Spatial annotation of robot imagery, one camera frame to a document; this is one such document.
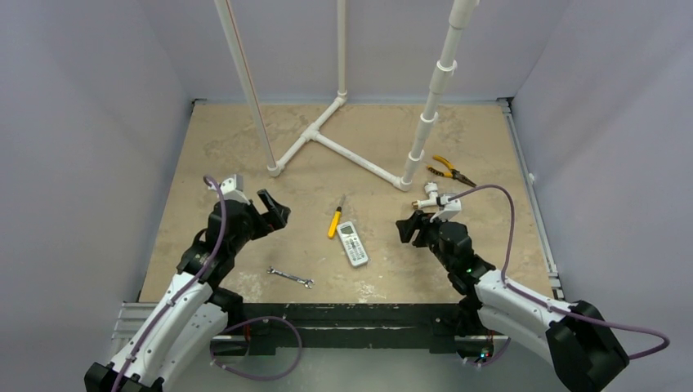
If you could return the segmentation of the white remote control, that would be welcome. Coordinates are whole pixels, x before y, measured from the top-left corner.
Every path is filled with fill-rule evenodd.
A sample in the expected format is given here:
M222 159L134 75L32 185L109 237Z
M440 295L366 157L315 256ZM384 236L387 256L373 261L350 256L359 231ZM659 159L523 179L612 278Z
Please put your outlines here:
M351 266L358 268L367 265L369 256L364 249L354 224L351 221L343 222L337 226L336 233Z

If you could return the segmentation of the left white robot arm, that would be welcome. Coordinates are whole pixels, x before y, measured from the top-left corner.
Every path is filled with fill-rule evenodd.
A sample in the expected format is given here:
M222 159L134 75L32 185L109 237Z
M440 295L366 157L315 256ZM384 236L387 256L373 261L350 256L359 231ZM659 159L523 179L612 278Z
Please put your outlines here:
M246 243L283 229L291 213L266 190L257 195L264 213L242 192L224 193L134 337L108 363L89 367L86 390L169 391L214 336L243 326L243 298L221 287L221 281Z

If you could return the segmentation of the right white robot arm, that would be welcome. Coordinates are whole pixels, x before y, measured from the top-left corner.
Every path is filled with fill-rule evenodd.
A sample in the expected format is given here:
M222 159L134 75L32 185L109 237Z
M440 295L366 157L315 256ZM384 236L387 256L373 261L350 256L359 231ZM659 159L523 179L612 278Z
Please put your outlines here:
M463 296L458 320L469 332L500 332L549 363L570 391L601 391L630 363L599 310L586 301L567 303L541 296L503 279L476 254L467 227L415 211L396 222L400 241L427 248Z

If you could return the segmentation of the white plastic faucet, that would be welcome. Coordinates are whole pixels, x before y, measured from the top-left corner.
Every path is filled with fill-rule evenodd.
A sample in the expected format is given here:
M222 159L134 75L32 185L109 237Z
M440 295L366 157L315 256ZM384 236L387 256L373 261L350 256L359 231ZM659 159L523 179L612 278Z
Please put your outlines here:
M439 186L435 181L427 182L423 187L427 195L426 199L415 200L411 203L414 210L440 206Z

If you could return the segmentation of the silver open-end wrench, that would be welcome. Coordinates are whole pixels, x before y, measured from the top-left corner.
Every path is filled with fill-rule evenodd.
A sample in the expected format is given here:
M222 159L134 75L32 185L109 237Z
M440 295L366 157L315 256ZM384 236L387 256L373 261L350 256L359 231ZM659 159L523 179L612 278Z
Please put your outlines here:
M277 269L275 269L274 267L271 267L271 266L267 269L266 272L267 272L268 274L277 275L277 276L280 276L280 277L282 277L282 278L286 278L286 279L292 280L292 281L294 281L294 282L300 283L302 286L304 286L305 288L308 288L308 289L312 289L312 288L313 288L313 285L314 285L314 283L315 283L312 279L309 279L309 278L300 278L300 277L295 276L295 275L293 275L293 274L288 274L288 273L279 271L279 270L277 270Z

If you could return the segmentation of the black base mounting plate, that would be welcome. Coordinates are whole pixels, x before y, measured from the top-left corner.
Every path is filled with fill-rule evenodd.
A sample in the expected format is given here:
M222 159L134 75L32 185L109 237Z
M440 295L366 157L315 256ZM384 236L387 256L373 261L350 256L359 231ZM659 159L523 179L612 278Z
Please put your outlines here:
M210 345L216 356L273 355L279 348L426 350L482 362L506 337L457 304L249 303Z

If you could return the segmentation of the yellow handled screwdriver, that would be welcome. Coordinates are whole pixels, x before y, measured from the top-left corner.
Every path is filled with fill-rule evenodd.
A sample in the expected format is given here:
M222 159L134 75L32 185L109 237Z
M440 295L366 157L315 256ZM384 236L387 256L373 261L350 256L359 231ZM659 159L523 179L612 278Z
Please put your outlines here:
M327 232L327 237L329 239L334 238L334 236L336 234L337 226L338 226L339 221L341 219L342 208L343 208L343 204L344 204L345 200L346 200L346 195L343 194L339 200L337 207L335 208L332 220L330 221L329 229Z

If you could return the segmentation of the yellow handled pliers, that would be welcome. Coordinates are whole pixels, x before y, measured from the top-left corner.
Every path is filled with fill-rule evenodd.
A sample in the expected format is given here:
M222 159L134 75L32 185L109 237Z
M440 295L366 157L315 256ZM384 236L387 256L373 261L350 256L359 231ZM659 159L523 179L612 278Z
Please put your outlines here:
M477 184L473 180L462 174L448 159L435 154L431 158L445 166L445 170L438 170L431 164L427 164L426 169L433 175L450 178L472 188L477 187Z

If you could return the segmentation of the aluminium rail frame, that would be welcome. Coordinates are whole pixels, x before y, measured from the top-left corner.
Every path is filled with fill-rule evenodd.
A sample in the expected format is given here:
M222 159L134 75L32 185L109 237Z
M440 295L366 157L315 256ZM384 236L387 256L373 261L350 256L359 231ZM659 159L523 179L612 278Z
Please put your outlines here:
M525 167L504 103L443 105L427 140L427 157L452 161L481 189L438 178L443 192L460 197L456 221L465 224L474 250L507 277L537 296L553 298L549 257L528 194ZM146 270L140 301L155 303L166 292L181 254L207 223L216 195L203 188L204 172L239 173L249 197L266 189L291 208L286 228L252 241L223 279L246 304L458 304L440 262L426 249L400 241L396 221L412 214L433 175L420 167L403 192L315 142L304 145L277 177L255 155L259 143L244 105L204 103L191 115ZM341 196L339 224L351 221L369 256L351 266L337 235L327 232ZM268 274L269 267L312 279L312 289Z

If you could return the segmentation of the white PVC pipe frame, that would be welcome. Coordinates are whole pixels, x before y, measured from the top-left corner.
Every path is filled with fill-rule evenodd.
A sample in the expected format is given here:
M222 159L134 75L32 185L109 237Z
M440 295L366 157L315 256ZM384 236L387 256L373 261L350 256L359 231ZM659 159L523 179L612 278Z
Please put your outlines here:
M340 145L338 142L330 140L320 132L321 127L346 104L348 99L346 1L336 2L338 58L337 95L327 109L301 132L296 141L280 158L274 156L270 146L266 124L262 117L260 102L257 98L255 86L253 85L253 79L250 68L248 67L247 57L244 53L243 43L239 35L239 29L231 2L215 1L214 4L225 34L226 44L229 47L232 60L236 67L236 73L244 93L244 98L251 111L261 151L265 155L266 170L271 176L277 177L280 175L287 164L304 145L315 142L365 169L367 172L374 174L400 191L405 192L411 189L414 174L418 170L420 162L423 160L424 146L431 134L432 128L439 118L437 108L440 104L441 97L445 93L450 78L453 77L458 68L456 53L459 43L464 30L467 28L472 18L472 13L480 4L478 1L456 0L453 2L453 6L449 13L449 27L446 32L444 45L441 50L440 58L436 62L435 69L432 72L428 96L424 109L419 116L412 147L405 160L404 172L400 176L390 173L376 163Z

